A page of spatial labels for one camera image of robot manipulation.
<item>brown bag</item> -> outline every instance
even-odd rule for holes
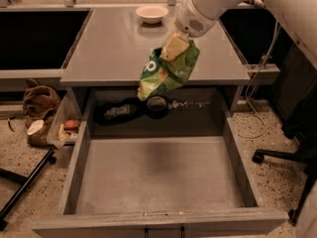
[[[33,122],[43,120],[43,127],[32,135],[28,135],[28,144],[32,146],[47,146],[47,135],[53,118],[60,105],[58,94],[49,86],[39,85],[32,79],[27,80],[28,88],[23,97],[26,126],[29,129]]]

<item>floor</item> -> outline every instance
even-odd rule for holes
[[[293,152],[297,144],[283,136],[281,123],[267,102],[258,101],[255,107],[258,111],[256,115],[245,105],[239,105],[238,112],[234,114],[240,140],[250,160],[249,165],[265,207],[288,211],[296,207],[299,200],[305,180],[303,166],[270,158],[266,158],[259,166],[251,161],[251,157],[256,148]],[[1,168],[27,176],[48,149],[28,145],[23,119],[14,119],[11,124],[14,132],[9,129],[7,120],[0,120]],[[33,222],[55,216],[71,155],[59,151],[55,151],[54,155],[57,159],[56,164],[46,165],[6,217],[8,226],[0,232],[1,238],[39,237],[32,231]],[[0,207],[4,206],[15,189],[17,189],[15,184],[0,178]],[[294,227],[285,222],[266,237],[295,237]]]

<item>green chip bag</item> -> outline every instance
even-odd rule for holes
[[[160,59],[160,53],[161,48],[153,50],[144,67],[138,89],[140,100],[183,86],[200,54],[192,40],[189,41],[189,47],[172,61]]]

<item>desk top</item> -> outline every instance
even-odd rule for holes
[[[143,24],[136,6],[94,8],[63,71],[64,86],[137,86],[153,49],[161,47],[177,7],[161,24]],[[250,78],[218,22],[194,40],[200,56],[188,85],[238,85]]]

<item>chair leg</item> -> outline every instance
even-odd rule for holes
[[[279,152],[279,151],[270,151],[257,149],[252,157],[253,162],[261,164],[264,161],[264,156],[275,157],[283,160],[293,161],[296,163],[306,163],[306,160],[303,160],[300,155]]]
[[[298,217],[299,217],[300,212],[304,206],[305,200],[306,200],[311,188],[313,187],[316,179],[317,179],[316,176],[308,175],[307,180],[306,180],[306,184],[305,184],[304,190],[301,194],[297,208],[295,210],[292,209],[288,212],[289,222],[294,226],[297,223]]]

